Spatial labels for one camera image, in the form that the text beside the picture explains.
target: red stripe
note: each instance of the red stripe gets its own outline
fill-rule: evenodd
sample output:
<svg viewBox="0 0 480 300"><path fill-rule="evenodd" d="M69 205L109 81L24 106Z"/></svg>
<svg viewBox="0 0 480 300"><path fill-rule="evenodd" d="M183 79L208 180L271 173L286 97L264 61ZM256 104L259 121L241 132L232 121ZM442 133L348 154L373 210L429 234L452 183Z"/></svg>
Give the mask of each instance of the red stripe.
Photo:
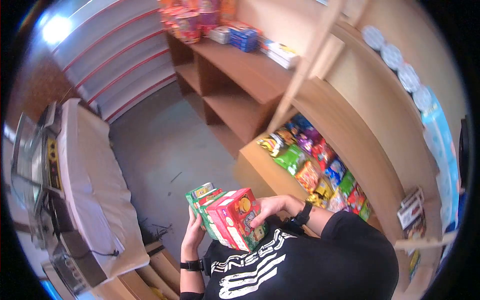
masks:
<svg viewBox="0 0 480 300"><path fill-rule="evenodd" d="M120 56L121 54L125 53L127 50L137 46L138 44L141 44L143 43L144 41L154 37L154 36L157 36L161 33L165 32L165 29L162 29L160 31L157 31L155 33L152 33L151 35L149 36L146 36L144 38L142 38L141 40L138 40L136 41L135 43L131 44L130 46L128 46L127 48L121 50L120 52L118 52L117 54L115 54L114 56L112 56L111 58L109 58L108 60L106 60L104 63L102 63L101 65L99 65L95 70L93 70L92 72L90 72L90 74L88 74L82 81L80 81L79 84L77 84L77 86L75 88L79 88L82 84L84 84L88 79L90 79L90 77L92 77L96 72L98 72L98 70L100 70L101 68L103 68L105 65L107 65L109 62L111 62L112 60L114 60L115 58L117 58L118 56Z"/></svg>
<svg viewBox="0 0 480 300"><path fill-rule="evenodd" d="M93 96L90 100L88 100L88 104L92 103L93 100L95 100L98 96L100 96L101 93L105 92L106 90L108 90L112 85L114 85L115 83L117 83L120 79L122 79L123 77L125 77L126 75L128 75L130 72L132 72L133 70L135 70L136 68L140 67L141 65L143 64L146 64L148 63L149 61L151 61L152 59L154 58L157 58L159 57L160 55L162 54L165 54L168 52L168 49L165 49L163 50L162 52L159 52L147 59L145 59L144 61L142 62L139 62L138 64L134 65L133 67L131 67L129 70L127 70L125 73L123 73L122 75L120 75L119 77L115 78L111 83L109 83L106 87L102 88L98 93L95 94L95 96Z"/></svg>
<svg viewBox="0 0 480 300"><path fill-rule="evenodd" d="M116 114L118 114L122 109L124 109L125 107L127 107L129 104L131 104L133 101L137 100L138 98L140 98L143 94L147 93L148 91L150 91L151 89L155 88L156 86L164 83L165 81L169 80L169 79L172 79L173 77L175 77L175 73L173 73L172 75L168 76L167 78L164 78L162 79L161 81L157 82L156 84L154 84L153 86L147 88L146 90L144 90L143 92L139 93L138 95L136 95L135 97L133 97L130 101L128 101L127 103L125 103L124 105L122 105L119 109L117 109L113 114L111 114L110 116L108 116L108 118L105 119L105 121L108 121L110 120L111 118L113 118L113 116L115 116Z"/></svg>
<svg viewBox="0 0 480 300"><path fill-rule="evenodd" d="M156 10L152 10L152 11L149 11L149 12L146 12L144 14L141 14L139 15L138 17L135 17L125 23L123 23L122 25L118 26L117 28L113 29L112 31L110 31L109 33L107 33L106 35L102 36L101 38L99 38L98 40L96 40L93 44L91 44L90 46L88 46L87 49L85 49L82 53L80 53L76 58L74 58L72 60L71 63L68 64L68 66L66 66L63 71L65 72L66 70L68 70L80 57L82 57L82 55L84 55L88 50L90 50L91 48L93 48L95 45L97 45L98 43L100 43L101 41L103 41L104 39L106 39L107 37L109 37L110 35L114 34L115 32L119 31L120 29L124 28L125 26L128 26L129 24L135 22L135 21L138 21L146 16L149 16L153 13L155 13Z"/></svg>
<svg viewBox="0 0 480 300"><path fill-rule="evenodd" d="M117 5L118 3L122 2L123 0L118 0L112 4L110 4L109 6L105 7L104 9L101 9L99 11L97 11L93 16L91 16L90 18L86 19L83 23L81 23L80 25L77 26L77 28L75 28L72 32L70 32L69 35L71 35L72 33L74 33L78 28L82 27L83 25L85 25L86 23L88 23L90 20L92 20L93 18L95 18L96 16L100 15L101 13L103 13L104 11L107 11L108 9L112 8L113 6ZM59 46L61 45L61 42L60 44L58 44L55 49L53 49L53 52L52 53L55 53Z"/></svg>

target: black wristwatch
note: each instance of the black wristwatch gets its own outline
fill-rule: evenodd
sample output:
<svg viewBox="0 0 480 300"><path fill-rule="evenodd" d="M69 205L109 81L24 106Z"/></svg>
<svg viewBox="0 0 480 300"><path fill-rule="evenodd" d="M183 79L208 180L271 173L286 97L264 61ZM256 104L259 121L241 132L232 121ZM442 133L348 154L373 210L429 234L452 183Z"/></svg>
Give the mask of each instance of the black wristwatch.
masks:
<svg viewBox="0 0 480 300"><path fill-rule="evenodd" d="M186 263L180 263L180 269L187 269L187 271L197 272L204 270L204 264L201 260L187 261Z"/></svg>
<svg viewBox="0 0 480 300"><path fill-rule="evenodd" d="M303 208L303 210L300 211L298 215L293 217L291 221L298 227L301 227L302 225L306 224L308 220L310 220L309 214L311 210L312 210L312 203L305 201L305 207Z"/></svg>

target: person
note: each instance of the person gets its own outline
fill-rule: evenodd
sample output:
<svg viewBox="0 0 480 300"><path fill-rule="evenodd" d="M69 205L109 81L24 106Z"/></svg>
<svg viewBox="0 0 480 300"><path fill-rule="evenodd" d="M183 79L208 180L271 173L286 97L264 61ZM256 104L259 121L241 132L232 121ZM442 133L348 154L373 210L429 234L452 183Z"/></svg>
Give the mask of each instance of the person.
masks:
<svg viewBox="0 0 480 300"><path fill-rule="evenodd" d="M395 251L381 232L358 215L312 207L291 195L257 200L261 212L251 227L267 220L269 231L255 251L230 249L213 240L206 252L211 261L208 285L205 288L200 271L181 269L180 300L392 297L398 281ZM197 248L205 235L200 215L189 210L182 263L199 259ZM275 224L274 215L282 210L297 218L303 216L300 212L308 214L306 226L320 238Z"/></svg>

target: black cable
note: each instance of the black cable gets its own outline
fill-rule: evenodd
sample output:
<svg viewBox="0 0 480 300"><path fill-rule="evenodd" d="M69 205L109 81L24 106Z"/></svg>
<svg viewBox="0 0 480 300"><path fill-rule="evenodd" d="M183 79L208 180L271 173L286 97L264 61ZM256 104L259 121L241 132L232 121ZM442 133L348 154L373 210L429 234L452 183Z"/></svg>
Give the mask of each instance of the black cable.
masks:
<svg viewBox="0 0 480 300"><path fill-rule="evenodd" d="M100 253L100 252L97 252L95 250L88 250L84 255L81 255L81 256L73 256L73 255L70 255L68 253L63 253L63 255L68 256L68 257L73 258L73 259L83 259L90 253L95 253L95 254L102 255L102 256L114 256L114 257L117 257L117 256L120 255L120 252L117 249L115 249L112 253Z"/></svg>

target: hand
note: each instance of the hand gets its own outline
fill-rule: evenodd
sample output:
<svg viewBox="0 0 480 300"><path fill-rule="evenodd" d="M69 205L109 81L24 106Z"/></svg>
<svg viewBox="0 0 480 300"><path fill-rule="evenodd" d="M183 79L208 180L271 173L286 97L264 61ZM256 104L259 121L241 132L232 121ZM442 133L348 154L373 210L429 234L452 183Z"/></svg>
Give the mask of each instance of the hand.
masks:
<svg viewBox="0 0 480 300"><path fill-rule="evenodd" d="M278 213L279 211L287 209L287 203L294 199L290 195L279 195L266 198L258 198L257 201L260 202L260 214L256 216L250 226L256 228L262 224L265 219L271 215Z"/></svg>
<svg viewBox="0 0 480 300"><path fill-rule="evenodd" d="M202 217L200 214L195 217L195 214L190 206L188 207L188 212L190 215L190 220L188 222L187 232L185 233L181 247L182 250L196 252L198 246L204 239L205 231L200 228L200 225L202 224Z"/></svg>

